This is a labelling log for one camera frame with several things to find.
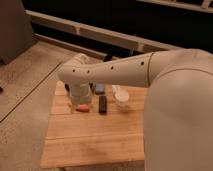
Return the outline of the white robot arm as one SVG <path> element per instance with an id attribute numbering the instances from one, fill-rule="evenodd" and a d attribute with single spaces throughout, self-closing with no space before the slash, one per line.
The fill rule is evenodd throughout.
<path id="1" fill-rule="evenodd" d="M 213 171 L 213 54 L 200 49 L 151 52 L 89 64 L 77 54 L 58 70 L 70 99 L 91 101 L 91 83 L 146 87 L 146 171 Z"/>

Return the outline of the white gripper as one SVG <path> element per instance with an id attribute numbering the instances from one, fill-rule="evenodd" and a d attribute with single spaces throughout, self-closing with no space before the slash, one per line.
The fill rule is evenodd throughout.
<path id="1" fill-rule="evenodd" d="M 88 84 L 70 84 L 70 95 L 73 97 L 84 97 L 90 94 L 90 86 Z M 84 104 L 90 106 L 92 103 L 92 97 L 86 97 L 84 100 Z M 70 104 L 71 104 L 71 112 L 75 112 L 77 105 L 72 101 L 70 97 Z"/>

